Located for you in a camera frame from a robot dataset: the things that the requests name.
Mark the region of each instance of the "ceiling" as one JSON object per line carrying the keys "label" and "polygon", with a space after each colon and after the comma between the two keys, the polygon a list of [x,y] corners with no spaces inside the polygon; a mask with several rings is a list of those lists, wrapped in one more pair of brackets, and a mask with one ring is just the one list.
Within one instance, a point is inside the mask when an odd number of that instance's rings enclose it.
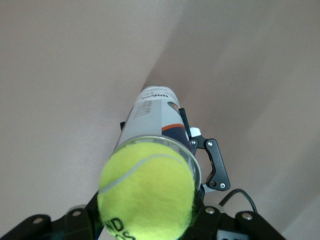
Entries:
{"label": "ceiling", "polygon": [[[156,85],[218,141],[232,189],[287,239],[317,239],[319,13],[317,0],[0,1],[0,236],[87,203]],[[247,209],[241,195],[225,206]]]}

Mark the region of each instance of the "black cable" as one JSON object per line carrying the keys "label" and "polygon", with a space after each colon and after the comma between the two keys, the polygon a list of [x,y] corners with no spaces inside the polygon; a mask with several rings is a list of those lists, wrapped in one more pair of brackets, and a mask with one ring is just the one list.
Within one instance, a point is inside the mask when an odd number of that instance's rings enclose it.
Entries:
{"label": "black cable", "polygon": [[221,207],[223,207],[229,200],[230,198],[232,198],[233,195],[237,194],[237,193],[241,193],[242,195],[245,196],[245,198],[249,201],[249,203],[251,204],[251,207],[252,207],[252,210],[255,212],[255,213],[258,213],[258,210],[256,208],[256,205],[254,203],[254,201],[252,200],[252,198],[244,191],[242,190],[241,188],[237,188],[237,189],[234,189],[232,190],[231,192],[229,192],[222,200],[221,202],[219,202],[219,205]]}

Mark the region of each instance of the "bolt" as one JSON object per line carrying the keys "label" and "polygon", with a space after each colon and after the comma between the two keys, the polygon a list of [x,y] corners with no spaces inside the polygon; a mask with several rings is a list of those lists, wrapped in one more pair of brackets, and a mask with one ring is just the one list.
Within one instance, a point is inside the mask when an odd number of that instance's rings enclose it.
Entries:
{"label": "bolt", "polygon": [[212,206],[207,206],[205,208],[205,211],[208,213],[208,214],[214,214],[215,213],[215,209],[212,207]]}
{"label": "bolt", "polygon": [[246,219],[246,220],[251,220],[252,219],[252,216],[247,212],[242,213],[242,217],[244,219]]}
{"label": "bolt", "polygon": [[39,224],[39,223],[41,223],[43,220],[44,220],[44,219],[43,219],[42,217],[38,217],[38,218],[36,218],[32,223],[33,223],[33,224]]}
{"label": "bolt", "polygon": [[74,213],[72,213],[72,216],[76,217],[76,216],[79,216],[81,214],[80,211],[75,211]]}

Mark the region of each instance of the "tennis ball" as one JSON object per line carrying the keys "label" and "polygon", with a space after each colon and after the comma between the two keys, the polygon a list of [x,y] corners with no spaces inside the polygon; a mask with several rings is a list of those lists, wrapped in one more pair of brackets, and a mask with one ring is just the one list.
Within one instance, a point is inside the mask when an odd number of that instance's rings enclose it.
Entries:
{"label": "tennis ball", "polygon": [[97,196],[101,221],[118,240],[176,240],[192,218],[195,182],[168,146],[121,148],[104,166]]}

